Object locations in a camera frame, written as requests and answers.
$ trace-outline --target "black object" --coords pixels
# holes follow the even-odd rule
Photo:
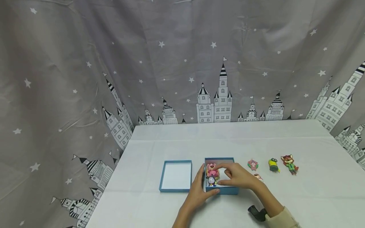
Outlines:
[[[264,222],[266,220],[265,215],[267,214],[266,209],[262,209],[260,212],[256,209],[255,205],[248,208],[248,211],[252,216],[259,222]]]

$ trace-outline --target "table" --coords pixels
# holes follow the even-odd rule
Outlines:
[[[272,157],[293,154],[297,176]],[[365,172],[317,120],[137,126],[87,228],[170,228],[187,193],[160,193],[164,160],[192,160],[193,176],[205,157],[234,157],[258,173],[302,227],[362,227]],[[199,210],[191,228],[265,227],[247,212],[262,208],[249,190],[218,196]]]

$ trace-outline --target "hand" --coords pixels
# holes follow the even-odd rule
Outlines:
[[[230,180],[220,180],[218,181],[219,185],[252,189],[262,183],[238,163],[221,163],[214,167],[213,170],[220,168],[226,168],[224,173],[230,178]]]
[[[195,176],[193,183],[191,184],[190,191],[188,196],[185,199],[182,208],[185,208],[189,211],[194,211],[198,207],[202,206],[204,202],[211,196],[217,195],[220,190],[213,189],[208,192],[203,191],[202,186],[202,178],[204,173],[204,164],[200,167],[198,173]]]

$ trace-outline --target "toy figure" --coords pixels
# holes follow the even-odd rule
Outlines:
[[[272,159],[269,160],[269,167],[270,167],[270,171],[280,173],[280,169],[277,166],[277,160],[275,158],[272,158]]]
[[[216,166],[215,163],[207,164],[206,176],[207,178],[213,177],[215,180],[219,179],[219,170],[213,170]]]
[[[264,181],[262,178],[261,178],[261,176],[259,175],[259,174],[254,174],[254,176],[257,178],[257,179],[259,179],[259,180],[261,180],[261,181]]]
[[[215,187],[217,185],[217,182],[215,181],[214,177],[208,178],[208,187]]]
[[[258,168],[258,163],[252,159],[247,162],[247,165],[251,168],[251,170],[254,171],[256,171],[256,169]]]
[[[288,167],[290,173],[292,175],[296,175],[299,167],[294,165],[293,155],[286,155],[284,157],[281,157],[281,160],[283,161],[284,165]]]

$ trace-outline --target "gray curtain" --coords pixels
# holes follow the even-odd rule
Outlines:
[[[317,119],[365,168],[364,8],[1,2],[1,227],[85,227],[133,125]]]

